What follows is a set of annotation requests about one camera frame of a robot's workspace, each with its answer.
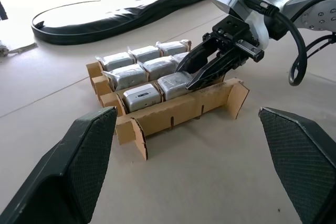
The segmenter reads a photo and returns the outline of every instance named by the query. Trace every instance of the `white floor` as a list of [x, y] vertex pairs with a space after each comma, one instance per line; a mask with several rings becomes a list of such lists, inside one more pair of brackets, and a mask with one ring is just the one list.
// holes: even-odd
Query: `white floor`
[[[194, 45], [223, 18], [210, 2], [104, 41], [39, 48], [0, 61], [0, 210], [41, 156], [72, 121], [99, 108], [85, 64], [154, 44], [190, 39]], [[0, 23], [0, 38], [9, 23]], [[301, 31], [306, 43], [320, 32]], [[336, 58], [329, 47], [309, 60], [303, 83], [291, 87], [297, 50], [287, 35], [272, 41], [260, 63], [248, 61], [229, 76], [251, 92], [238, 119], [218, 109], [150, 137], [150, 159], [134, 145], [112, 144], [110, 164], [92, 223], [300, 223], [272, 164], [258, 118], [261, 106], [316, 120], [336, 138]]]

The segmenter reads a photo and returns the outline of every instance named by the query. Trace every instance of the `gray floor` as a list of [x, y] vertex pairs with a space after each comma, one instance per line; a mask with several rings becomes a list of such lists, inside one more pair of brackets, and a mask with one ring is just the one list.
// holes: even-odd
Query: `gray floor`
[[[0, 210], [71, 122], [99, 108], [84, 67], [95, 51], [121, 51], [116, 45], [130, 41], [144, 46], [189, 38], [197, 44], [221, 15], [203, 2], [110, 40], [68, 48], [40, 42], [39, 51], [1, 63], [7, 81], [0, 82]], [[188, 20], [193, 27], [181, 28]], [[302, 33], [307, 43], [324, 34]], [[272, 41], [260, 63], [248, 61], [229, 73], [250, 88], [236, 121], [217, 109], [149, 137], [146, 162], [134, 144], [119, 146], [115, 139], [92, 223], [300, 223], [274, 170], [258, 110], [306, 116], [336, 138], [333, 50], [309, 60], [305, 80], [291, 87], [294, 41], [289, 35]]]

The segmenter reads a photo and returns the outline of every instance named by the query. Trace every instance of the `robotic arm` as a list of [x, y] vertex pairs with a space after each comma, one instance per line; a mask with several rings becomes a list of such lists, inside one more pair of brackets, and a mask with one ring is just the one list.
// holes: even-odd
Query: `robotic arm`
[[[176, 71], [196, 73], [188, 89], [194, 90], [211, 83], [243, 65], [248, 58], [259, 62], [264, 57], [269, 38], [279, 40], [288, 31], [298, 46], [298, 57], [289, 71], [289, 83], [297, 86], [303, 80], [307, 59], [336, 41], [336, 0], [211, 0], [228, 14], [203, 36], [179, 64]], [[297, 28], [328, 30], [308, 47]], [[316, 44], [328, 40], [321, 48], [307, 56]], [[216, 58], [207, 58], [217, 52]]]

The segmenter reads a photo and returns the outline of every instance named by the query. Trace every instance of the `silver package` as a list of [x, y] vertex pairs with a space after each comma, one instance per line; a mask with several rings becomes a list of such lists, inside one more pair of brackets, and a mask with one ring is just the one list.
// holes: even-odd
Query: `silver package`
[[144, 109], [161, 102], [161, 97], [156, 88], [146, 84], [127, 90], [122, 98], [129, 113]]
[[120, 52], [119, 54], [109, 55], [103, 58], [96, 57], [96, 59], [101, 62], [103, 69], [107, 72], [135, 63], [134, 58], [127, 52]]
[[183, 39], [181, 41], [173, 41], [167, 43], [156, 43], [156, 47], [163, 51], [163, 56], [177, 55], [190, 51], [191, 41]]
[[176, 61], [177, 65], [184, 59], [184, 57], [189, 54], [189, 52], [183, 52], [178, 55], [173, 55], [174, 60]]
[[130, 51], [130, 53], [134, 56], [137, 62], [145, 62], [149, 60], [153, 60], [159, 58], [161, 56], [161, 51], [157, 47], [147, 46], [139, 49], [135, 49]]
[[127, 89], [147, 82], [146, 71], [139, 65], [133, 64], [117, 68], [110, 72], [103, 71], [110, 80], [115, 91]]
[[166, 101], [180, 97], [190, 91], [186, 89], [193, 77], [187, 72], [176, 72], [168, 76], [161, 77], [158, 85], [164, 93]]
[[176, 68], [176, 62], [172, 56], [166, 56], [146, 61], [142, 66], [149, 75], [149, 81], [153, 81], [173, 73]]

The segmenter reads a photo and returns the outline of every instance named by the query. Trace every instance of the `cardboard tray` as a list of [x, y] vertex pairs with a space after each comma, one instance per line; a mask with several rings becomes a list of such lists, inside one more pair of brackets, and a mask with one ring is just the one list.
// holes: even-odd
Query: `cardboard tray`
[[199, 119], [204, 113], [218, 107], [236, 119], [248, 92], [241, 80], [233, 78], [129, 114], [117, 94], [122, 113], [115, 127], [119, 144], [134, 142], [147, 160], [146, 136], [172, 129], [194, 118]]

